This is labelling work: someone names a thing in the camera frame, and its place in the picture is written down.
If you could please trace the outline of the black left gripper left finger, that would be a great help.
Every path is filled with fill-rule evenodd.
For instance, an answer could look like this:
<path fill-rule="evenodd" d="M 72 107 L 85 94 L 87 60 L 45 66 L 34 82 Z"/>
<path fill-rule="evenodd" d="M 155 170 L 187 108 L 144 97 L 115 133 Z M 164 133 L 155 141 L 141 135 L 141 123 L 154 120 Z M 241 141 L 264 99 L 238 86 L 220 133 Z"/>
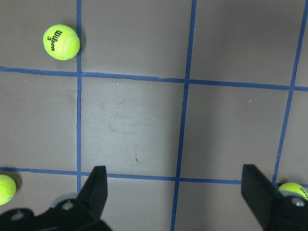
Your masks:
<path fill-rule="evenodd" d="M 108 196 L 105 166 L 95 166 L 77 196 L 65 198 L 44 213 L 15 208 L 0 215 L 2 231 L 110 231 L 101 220 Z"/>

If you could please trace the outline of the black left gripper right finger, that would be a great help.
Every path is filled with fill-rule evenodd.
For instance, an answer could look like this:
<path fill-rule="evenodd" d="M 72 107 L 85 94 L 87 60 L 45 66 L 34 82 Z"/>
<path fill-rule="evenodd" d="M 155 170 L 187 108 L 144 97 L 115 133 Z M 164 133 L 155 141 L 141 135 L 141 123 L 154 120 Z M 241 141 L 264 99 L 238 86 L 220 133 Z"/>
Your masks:
<path fill-rule="evenodd" d="M 264 231 L 308 229 L 308 200 L 279 190 L 255 165 L 243 165 L 241 194 Z"/>

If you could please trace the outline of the tennis ball near left arm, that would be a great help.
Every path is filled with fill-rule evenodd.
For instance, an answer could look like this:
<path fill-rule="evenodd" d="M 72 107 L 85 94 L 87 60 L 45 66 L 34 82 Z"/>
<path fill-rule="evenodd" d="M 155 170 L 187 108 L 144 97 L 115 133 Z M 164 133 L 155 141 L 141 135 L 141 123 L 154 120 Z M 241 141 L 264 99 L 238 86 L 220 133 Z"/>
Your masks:
<path fill-rule="evenodd" d="M 307 190 L 303 186 L 297 183 L 293 182 L 284 183 L 278 187 L 278 190 L 283 196 L 296 196 L 296 197 L 301 197 L 305 200 L 308 199 Z"/>

